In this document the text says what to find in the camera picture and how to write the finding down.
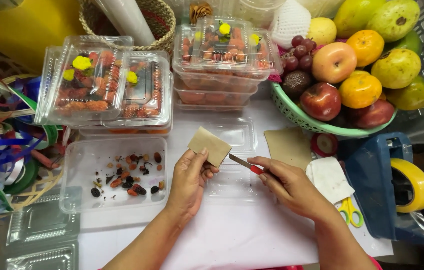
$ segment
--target gold decoration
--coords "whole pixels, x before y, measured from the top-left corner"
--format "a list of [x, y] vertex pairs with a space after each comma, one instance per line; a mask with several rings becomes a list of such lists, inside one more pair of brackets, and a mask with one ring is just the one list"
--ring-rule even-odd
[[195, 25], [197, 20], [212, 15], [213, 9], [208, 3], [200, 5], [190, 4], [190, 23]]

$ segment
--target red grape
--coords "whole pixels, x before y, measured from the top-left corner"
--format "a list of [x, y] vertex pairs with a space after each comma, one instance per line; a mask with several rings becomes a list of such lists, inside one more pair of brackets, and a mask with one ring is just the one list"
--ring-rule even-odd
[[297, 59], [304, 57], [306, 54], [307, 54], [307, 48], [304, 45], [299, 45], [295, 47], [295, 51], [293, 51], [293, 55]]
[[285, 60], [285, 68], [288, 71], [296, 70], [298, 65], [299, 65], [299, 60], [295, 58], [294, 56], [291, 56]]
[[315, 42], [313, 42], [312, 40], [309, 40], [309, 39], [304, 39], [304, 41], [302, 41], [302, 44], [301, 45], [304, 45], [305, 46], [305, 48], [307, 48], [307, 52], [310, 52], [311, 50], [313, 50], [314, 49], [314, 43]]
[[301, 35], [294, 36], [292, 39], [292, 47], [296, 48], [302, 43], [303, 40], [304, 40], [304, 37]]
[[305, 55], [299, 61], [299, 66], [302, 71], [309, 71], [312, 69], [313, 58], [310, 55]]

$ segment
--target yellow scissors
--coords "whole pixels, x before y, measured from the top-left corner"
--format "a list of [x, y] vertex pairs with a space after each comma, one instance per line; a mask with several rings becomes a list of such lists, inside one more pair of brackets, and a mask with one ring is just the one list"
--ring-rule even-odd
[[[364, 225], [364, 216], [359, 210], [357, 210], [353, 206], [351, 197], [348, 197], [342, 200], [342, 206], [340, 206], [339, 212], [345, 214], [345, 222], [347, 223], [347, 225], [352, 224], [352, 226], [355, 228], [360, 228], [362, 227], [362, 225]], [[353, 217], [352, 217], [353, 214], [356, 214], [357, 216], [359, 216], [358, 224], [355, 223], [355, 221], [353, 221]]]

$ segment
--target yellow wall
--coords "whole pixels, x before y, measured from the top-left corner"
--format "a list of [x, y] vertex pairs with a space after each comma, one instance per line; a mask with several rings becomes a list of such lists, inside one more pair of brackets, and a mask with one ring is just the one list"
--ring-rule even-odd
[[0, 11], [0, 52], [40, 74], [47, 46], [85, 34], [78, 9], [77, 0], [24, 0]]

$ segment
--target woven basket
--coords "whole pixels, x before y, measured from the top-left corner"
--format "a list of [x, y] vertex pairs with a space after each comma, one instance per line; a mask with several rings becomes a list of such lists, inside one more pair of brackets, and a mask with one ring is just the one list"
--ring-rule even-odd
[[297, 124], [303, 129], [316, 133], [331, 133], [346, 137], [364, 137], [386, 128], [395, 118], [397, 109], [392, 116], [392, 119], [384, 125], [372, 129], [357, 129], [357, 128], [341, 128], [320, 122], [308, 116], [303, 110], [295, 105], [290, 98], [282, 90], [278, 83], [272, 83], [272, 100], [279, 111], [290, 121]]
[[[172, 54], [175, 32], [175, 16], [172, 9], [162, 0], [136, 0], [155, 41], [149, 46], [134, 46], [134, 51], [157, 50]], [[90, 0], [79, 0], [79, 20], [89, 35], [120, 35], [99, 7]]]

